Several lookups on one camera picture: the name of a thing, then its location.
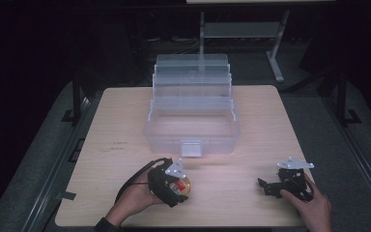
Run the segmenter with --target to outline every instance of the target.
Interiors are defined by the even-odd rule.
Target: human hand
[[[305,181],[313,189],[313,199],[303,202],[297,199],[291,192],[283,189],[280,193],[300,212],[300,217],[311,232],[330,232],[330,202],[321,194],[318,187],[305,174]]]
[[[142,184],[148,182],[147,174],[151,169],[149,168],[136,178],[134,182],[140,185],[128,186],[116,204],[110,209],[105,217],[110,223],[120,226],[126,218],[136,215],[152,205],[163,203],[150,192],[149,185]]]

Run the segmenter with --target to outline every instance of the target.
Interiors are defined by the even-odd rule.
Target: transparent bin
[[[229,154],[240,136],[226,55],[159,55],[144,134],[157,154]]]

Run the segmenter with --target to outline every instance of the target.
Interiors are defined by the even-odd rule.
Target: dark background
[[[86,95],[134,86],[144,77],[142,40],[198,37],[198,27],[189,26],[198,25],[197,11],[104,11],[122,2],[76,11],[70,6],[84,8],[87,2],[0,1],[0,197],[74,75],[93,83],[82,86]],[[284,40],[309,40],[315,33],[302,67],[316,73],[331,63],[340,66],[371,107],[371,1],[340,1],[314,13],[292,11]]]

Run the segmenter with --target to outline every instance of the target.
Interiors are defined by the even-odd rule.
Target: wooden table
[[[234,152],[183,158],[192,187],[189,199],[174,208],[153,206],[123,226],[303,225],[287,201],[266,196],[257,182],[278,182],[278,162],[304,159],[278,92],[273,86],[234,86],[233,91],[241,121]],[[143,135],[151,97],[152,88],[104,91],[67,188],[76,197],[63,200],[59,226],[95,225],[137,170],[161,157],[178,158],[153,154]]]

